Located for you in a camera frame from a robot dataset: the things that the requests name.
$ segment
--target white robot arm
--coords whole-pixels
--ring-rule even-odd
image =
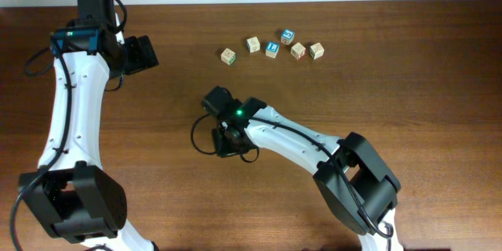
[[[275,151],[313,175],[332,213],[358,234],[363,251],[403,250],[394,223],[400,184],[364,137],[316,133],[262,101],[250,98],[241,103],[220,87],[206,96],[202,106],[217,120],[212,132],[216,150],[209,154],[225,158],[259,148]],[[344,183],[344,173],[355,165],[361,169]]]
[[[120,24],[114,0],[78,0],[79,18],[51,36],[56,57],[52,122],[38,172],[20,176],[18,200],[26,202],[53,238],[91,249],[158,251],[127,220],[126,194],[103,172],[100,160],[107,81],[120,76],[122,83],[123,75],[158,64],[147,36],[123,38],[127,14],[120,0],[115,1],[124,10]],[[16,201],[14,216],[18,205]],[[11,234],[19,250],[14,224],[12,218]]]

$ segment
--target brown tabletop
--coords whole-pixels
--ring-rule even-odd
[[[160,65],[105,93],[100,155],[124,188],[129,220],[161,250],[358,249],[311,175],[271,151],[257,162],[200,155],[190,143],[215,85],[257,97],[322,133],[365,136],[400,179],[396,230],[408,249],[502,246],[502,0],[129,6],[125,36],[149,35]],[[54,74],[27,78],[26,59],[75,7],[0,9],[0,249],[20,173],[49,132]],[[318,60],[250,54],[284,28]],[[229,67],[220,52],[232,49]],[[213,123],[195,137],[209,150]],[[27,250],[83,250],[51,239],[23,204]]]

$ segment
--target wooden surface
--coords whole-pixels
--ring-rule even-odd
[[[0,249],[20,173],[35,170],[49,131],[53,74],[25,60],[76,8],[0,9]],[[245,39],[296,32],[324,57],[273,60]],[[502,0],[130,6],[126,36],[149,35],[160,61],[105,93],[100,154],[124,188],[129,219],[161,250],[343,250],[358,238],[331,215],[311,176],[262,151],[246,164],[190,144],[215,85],[258,97],[293,121],[370,140],[400,179],[397,232],[410,249],[502,246]],[[229,67],[219,52],[230,48]],[[206,121],[196,138],[209,150]],[[22,205],[25,249],[82,250],[53,240]]]

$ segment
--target white block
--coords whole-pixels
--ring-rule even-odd
[[[297,44],[293,45],[293,47],[291,47],[291,55],[293,55],[298,60],[303,55],[305,55],[305,50],[305,47],[298,42]]]
[[[308,53],[311,54],[312,58],[317,59],[324,55],[324,48],[322,48],[321,43],[316,43],[308,49]]]
[[[293,42],[294,38],[295,38],[295,32],[286,29],[286,30],[284,30],[284,32],[282,32],[281,42],[286,45],[289,45],[289,44],[291,44],[291,42]]]
[[[235,61],[235,52],[226,48],[225,51],[221,53],[221,60],[228,65],[231,65]]]
[[[271,58],[275,58],[278,52],[279,52],[279,44],[275,42],[269,42],[267,44],[267,50],[265,51],[265,55]]]
[[[247,40],[248,50],[250,53],[256,52],[260,50],[260,42],[258,41],[258,37],[253,37]]]

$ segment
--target wooden block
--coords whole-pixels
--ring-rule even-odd
[[[293,47],[291,47],[291,55],[293,55],[298,60],[303,55],[305,55],[305,50],[305,47],[298,42],[297,44],[293,45]]]
[[[291,44],[291,42],[293,42],[293,38],[295,38],[295,32],[286,29],[284,30],[284,32],[282,32],[281,42],[286,45],[289,45]]]
[[[235,52],[226,48],[225,51],[221,53],[221,60],[228,65],[231,65],[235,61]]]
[[[321,43],[316,43],[308,49],[308,53],[311,54],[312,58],[317,59],[324,55],[324,48],[322,48]]]
[[[248,50],[250,53],[256,52],[260,50],[260,42],[258,41],[258,37],[253,37],[247,40]]]
[[[275,42],[269,42],[267,44],[267,50],[265,51],[265,55],[271,58],[275,58],[278,52],[279,52],[279,44]]]

